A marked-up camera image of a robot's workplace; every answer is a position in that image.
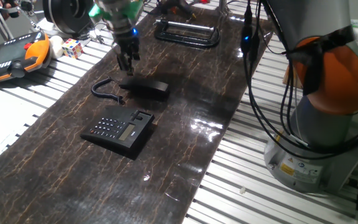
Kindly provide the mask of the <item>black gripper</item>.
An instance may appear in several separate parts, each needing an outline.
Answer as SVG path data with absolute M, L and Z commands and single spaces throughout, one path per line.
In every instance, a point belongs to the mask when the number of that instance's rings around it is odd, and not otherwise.
M 134 75 L 132 59 L 140 60 L 139 55 L 139 32 L 136 29 L 130 29 L 127 32 L 113 34 L 114 41 L 119 46 L 117 61 L 122 71 L 127 71 L 128 76 Z

